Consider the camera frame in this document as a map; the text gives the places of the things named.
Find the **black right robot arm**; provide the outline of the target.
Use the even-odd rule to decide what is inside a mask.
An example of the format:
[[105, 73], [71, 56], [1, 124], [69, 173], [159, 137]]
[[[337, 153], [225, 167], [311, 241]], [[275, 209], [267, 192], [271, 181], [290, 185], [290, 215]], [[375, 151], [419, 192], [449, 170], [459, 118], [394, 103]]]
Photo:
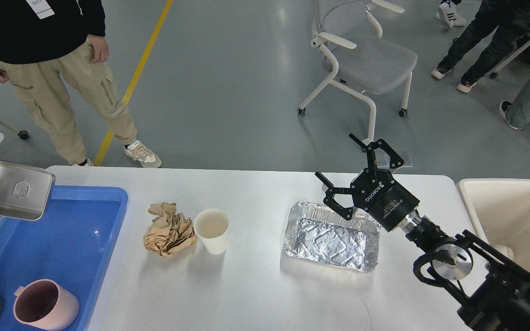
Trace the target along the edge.
[[461, 306], [458, 315], [474, 331], [530, 331], [530, 272], [468, 230], [451, 237], [426, 216], [420, 201], [392, 175], [404, 160], [385, 140], [349, 138], [360, 145], [367, 166], [348, 187], [321, 172], [324, 203], [345, 220], [359, 209], [386, 231], [401, 228], [423, 254], [413, 266], [421, 282], [445, 289]]

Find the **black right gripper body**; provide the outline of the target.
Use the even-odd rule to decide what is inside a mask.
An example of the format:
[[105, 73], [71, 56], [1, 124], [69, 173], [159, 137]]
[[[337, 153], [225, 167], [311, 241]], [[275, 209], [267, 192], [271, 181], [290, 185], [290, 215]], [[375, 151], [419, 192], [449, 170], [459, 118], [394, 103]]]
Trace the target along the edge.
[[371, 174], [366, 168], [352, 180], [353, 203], [370, 214], [386, 231], [392, 231], [416, 210], [420, 200], [397, 182], [388, 170], [377, 169], [375, 180]]

